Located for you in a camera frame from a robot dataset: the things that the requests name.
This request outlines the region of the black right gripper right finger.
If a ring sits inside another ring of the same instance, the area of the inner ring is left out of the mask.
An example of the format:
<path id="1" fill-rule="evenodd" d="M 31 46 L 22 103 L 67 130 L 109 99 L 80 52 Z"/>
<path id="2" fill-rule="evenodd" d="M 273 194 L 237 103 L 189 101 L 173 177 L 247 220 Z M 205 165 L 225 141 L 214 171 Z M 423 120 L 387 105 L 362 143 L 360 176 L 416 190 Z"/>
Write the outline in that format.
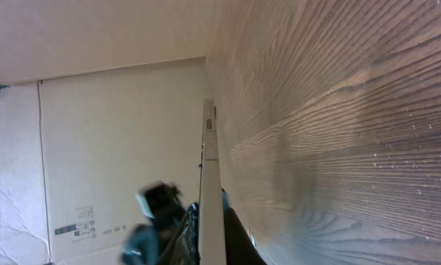
<path id="1" fill-rule="evenodd" d="M 222 189 L 227 265 L 266 265 Z"/>

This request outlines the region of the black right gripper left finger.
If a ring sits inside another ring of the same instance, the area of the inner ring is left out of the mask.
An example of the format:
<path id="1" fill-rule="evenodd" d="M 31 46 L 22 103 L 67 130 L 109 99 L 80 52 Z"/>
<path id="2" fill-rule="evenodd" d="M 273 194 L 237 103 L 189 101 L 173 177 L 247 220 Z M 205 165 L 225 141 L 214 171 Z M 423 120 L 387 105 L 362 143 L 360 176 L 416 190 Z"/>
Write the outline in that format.
<path id="1" fill-rule="evenodd" d="M 157 265 L 199 265 L 199 205 L 192 203 L 160 255 Z"/>

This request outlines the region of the black Galaxy flip phone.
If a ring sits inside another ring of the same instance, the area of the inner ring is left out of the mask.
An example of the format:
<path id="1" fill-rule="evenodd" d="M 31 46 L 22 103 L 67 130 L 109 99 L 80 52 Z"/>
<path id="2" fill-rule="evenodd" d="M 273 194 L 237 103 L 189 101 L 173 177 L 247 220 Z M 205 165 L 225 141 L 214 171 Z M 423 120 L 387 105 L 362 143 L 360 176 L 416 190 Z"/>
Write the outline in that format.
<path id="1" fill-rule="evenodd" d="M 206 99 L 203 103 L 201 165 L 199 200 L 200 265 L 226 265 L 216 108 L 212 99 Z"/>

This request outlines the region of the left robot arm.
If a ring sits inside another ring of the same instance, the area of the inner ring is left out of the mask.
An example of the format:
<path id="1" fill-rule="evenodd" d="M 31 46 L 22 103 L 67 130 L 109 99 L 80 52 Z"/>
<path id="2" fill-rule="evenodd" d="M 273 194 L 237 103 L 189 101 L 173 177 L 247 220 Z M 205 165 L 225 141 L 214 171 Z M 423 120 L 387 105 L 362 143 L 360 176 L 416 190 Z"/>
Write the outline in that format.
<path id="1" fill-rule="evenodd" d="M 156 182 L 138 190 L 136 199 L 146 224 L 137 224 L 121 252 L 123 264 L 156 264 L 186 212 L 175 184 Z"/>

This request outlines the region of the brown cardboard backdrop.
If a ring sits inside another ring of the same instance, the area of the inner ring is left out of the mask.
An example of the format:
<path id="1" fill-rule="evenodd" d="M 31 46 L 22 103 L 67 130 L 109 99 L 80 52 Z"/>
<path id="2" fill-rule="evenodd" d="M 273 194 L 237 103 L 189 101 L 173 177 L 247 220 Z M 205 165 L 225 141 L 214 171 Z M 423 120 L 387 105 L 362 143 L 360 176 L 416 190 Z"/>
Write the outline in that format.
<path id="1" fill-rule="evenodd" d="M 145 217 L 137 191 L 200 187 L 203 58 L 0 93 L 0 264 L 118 264 Z"/>

